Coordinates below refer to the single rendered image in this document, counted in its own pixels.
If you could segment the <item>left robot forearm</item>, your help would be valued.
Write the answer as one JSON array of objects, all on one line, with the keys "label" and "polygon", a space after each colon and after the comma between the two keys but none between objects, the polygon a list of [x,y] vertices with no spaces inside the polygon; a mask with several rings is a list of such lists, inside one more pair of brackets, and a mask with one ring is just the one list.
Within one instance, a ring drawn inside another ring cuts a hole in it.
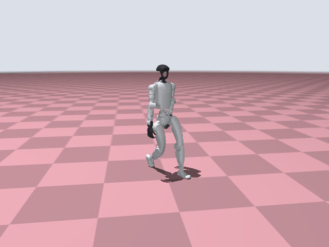
[{"label": "left robot forearm", "polygon": [[172,114],[173,113],[173,107],[174,107],[174,104],[173,105],[170,105],[170,108],[168,109],[168,113],[167,114]]}]

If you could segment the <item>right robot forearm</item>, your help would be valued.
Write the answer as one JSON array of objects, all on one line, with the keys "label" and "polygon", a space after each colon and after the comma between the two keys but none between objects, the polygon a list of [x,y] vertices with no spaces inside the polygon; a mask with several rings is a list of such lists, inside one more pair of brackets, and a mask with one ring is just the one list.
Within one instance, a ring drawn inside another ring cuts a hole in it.
[{"label": "right robot forearm", "polygon": [[148,117],[147,117],[147,124],[150,125],[150,122],[153,121],[153,112],[154,110],[153,109],[150,109],[151,107],[151,103],[149,102],[149,105],[148,105]]}]

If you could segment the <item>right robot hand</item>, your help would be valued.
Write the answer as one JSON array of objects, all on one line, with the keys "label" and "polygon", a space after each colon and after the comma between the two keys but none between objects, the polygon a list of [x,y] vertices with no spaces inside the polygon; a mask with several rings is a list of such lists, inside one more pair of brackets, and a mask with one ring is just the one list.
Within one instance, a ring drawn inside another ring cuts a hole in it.
[{"label": "right robot hand", "polygon": [[[148,137],[150,137],[150,138],[155,138],[154,136],[153,136],[153,133],[154,133],[154,131],[153,131],[153,128],[152,128],[152,126],[153,126],[153,122],[151,121],[150,122],[150,125],[147,125],[148,126],[148,129],[147,129],[147,132],[148,132]],[[155,134],[155,133],[154,133]],[[156,135],[156,134],[155,134]]]}]

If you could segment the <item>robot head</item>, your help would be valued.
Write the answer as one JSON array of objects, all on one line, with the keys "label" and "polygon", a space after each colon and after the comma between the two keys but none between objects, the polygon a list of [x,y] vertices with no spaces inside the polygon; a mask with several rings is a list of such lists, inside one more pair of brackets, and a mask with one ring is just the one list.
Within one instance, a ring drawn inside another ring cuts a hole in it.
[{"label": "robot head", "polygon": [[[168,74],[169,74],[169,67],[166,65],[159,65],[156,69],[156,71],[160,71],[161,77],[159,78],[159,81],[162,80],[162,83],[166,83],[165,79],[167,79]],[[164,77],[162,73],[167,72],[167,76]]]}]

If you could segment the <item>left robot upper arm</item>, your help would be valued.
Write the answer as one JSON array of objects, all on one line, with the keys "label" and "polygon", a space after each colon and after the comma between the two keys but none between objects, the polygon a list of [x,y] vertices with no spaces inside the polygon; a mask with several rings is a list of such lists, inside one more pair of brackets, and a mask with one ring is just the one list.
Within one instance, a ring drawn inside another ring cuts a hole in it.
[{"label": "left robot upper arm", "polygon": [[174,83],[171,83],[172,84],[172,99],[171,99],[171,105],[173,105],[176,100],[173,98],[174,96],[174,93],[175,93],[175,88],[176,88],[176,85]]}]

